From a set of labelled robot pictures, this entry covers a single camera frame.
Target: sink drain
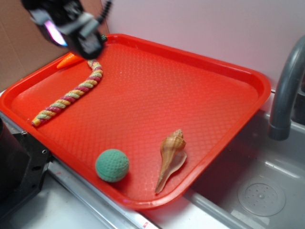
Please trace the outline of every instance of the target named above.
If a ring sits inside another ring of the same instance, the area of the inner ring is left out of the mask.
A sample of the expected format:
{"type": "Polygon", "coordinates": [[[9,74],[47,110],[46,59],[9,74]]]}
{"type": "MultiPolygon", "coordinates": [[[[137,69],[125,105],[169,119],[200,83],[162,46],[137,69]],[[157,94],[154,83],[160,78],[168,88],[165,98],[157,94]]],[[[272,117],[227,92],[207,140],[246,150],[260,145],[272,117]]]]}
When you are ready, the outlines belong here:
{"type": "Polygon", "coordinates": [[[245,210],[257,216],[272,216],[285,206],[283,190],[267,178],[254,178],[238,189],[238,200],[245,210]]]}

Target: gray faucet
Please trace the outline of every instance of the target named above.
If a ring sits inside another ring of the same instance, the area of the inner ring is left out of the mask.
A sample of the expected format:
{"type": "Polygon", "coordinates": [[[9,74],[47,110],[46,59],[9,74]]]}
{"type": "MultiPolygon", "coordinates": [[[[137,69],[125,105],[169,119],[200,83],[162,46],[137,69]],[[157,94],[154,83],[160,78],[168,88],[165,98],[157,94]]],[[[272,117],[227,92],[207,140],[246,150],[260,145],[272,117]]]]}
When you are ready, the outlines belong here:
{"type": "Polygon", "coordinates": [[[277,85],[268,135],[278,141],[289,137],[291,119],[305,125],[305,36],[290,52],[277,85]]]}

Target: rope toy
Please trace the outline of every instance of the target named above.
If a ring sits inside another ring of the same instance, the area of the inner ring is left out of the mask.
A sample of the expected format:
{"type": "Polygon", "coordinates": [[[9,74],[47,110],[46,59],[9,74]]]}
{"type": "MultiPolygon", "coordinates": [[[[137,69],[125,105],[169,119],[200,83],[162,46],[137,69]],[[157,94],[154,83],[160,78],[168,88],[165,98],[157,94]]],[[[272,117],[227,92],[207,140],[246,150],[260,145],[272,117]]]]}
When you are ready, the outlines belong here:
{"type": "Polygon", "coordinates": [[[82,95],[88,92],[91,88],[98,84],[102,78],[102,66],[96,60],[88,61],[89,67],[92,68],[91,75],[80,85],[75,87],[72,91],[66,93],[63,97],[56,100],[53,104],[46,107],[43,111],[32,120],[32,125],[38,127],[40,124],[47,122],[54,117],[57,113],[60,113],[70,104],[78,100],[82,95]]]}

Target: green ball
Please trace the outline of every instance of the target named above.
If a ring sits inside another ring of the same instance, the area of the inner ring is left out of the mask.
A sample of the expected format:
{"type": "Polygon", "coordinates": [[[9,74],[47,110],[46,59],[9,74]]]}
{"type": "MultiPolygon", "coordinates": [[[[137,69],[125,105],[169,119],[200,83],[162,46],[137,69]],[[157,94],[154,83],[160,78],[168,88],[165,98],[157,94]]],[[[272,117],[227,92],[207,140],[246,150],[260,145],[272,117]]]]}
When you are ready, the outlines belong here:
{"type": "Polygon", "coordinates": [[[97,158],[95,169],[102,180],[117,182],[128,173],[129,159],[120,150],[108,149],[97,158]]]}

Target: seashell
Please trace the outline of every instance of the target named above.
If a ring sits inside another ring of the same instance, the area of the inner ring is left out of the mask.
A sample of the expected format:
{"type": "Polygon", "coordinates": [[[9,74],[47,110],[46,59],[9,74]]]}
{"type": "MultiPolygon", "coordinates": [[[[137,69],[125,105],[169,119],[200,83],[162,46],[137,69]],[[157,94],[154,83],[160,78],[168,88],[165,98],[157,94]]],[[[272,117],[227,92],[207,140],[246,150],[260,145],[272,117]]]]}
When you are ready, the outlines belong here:
{"type": "Polygon", "coordinates": [[[182,130],[176,130],[161,143],[162,166],[155,193],[160,193],[172,173],[177,171],[186,160],[184,147],[186,145],[183,139],[182,130]]]}

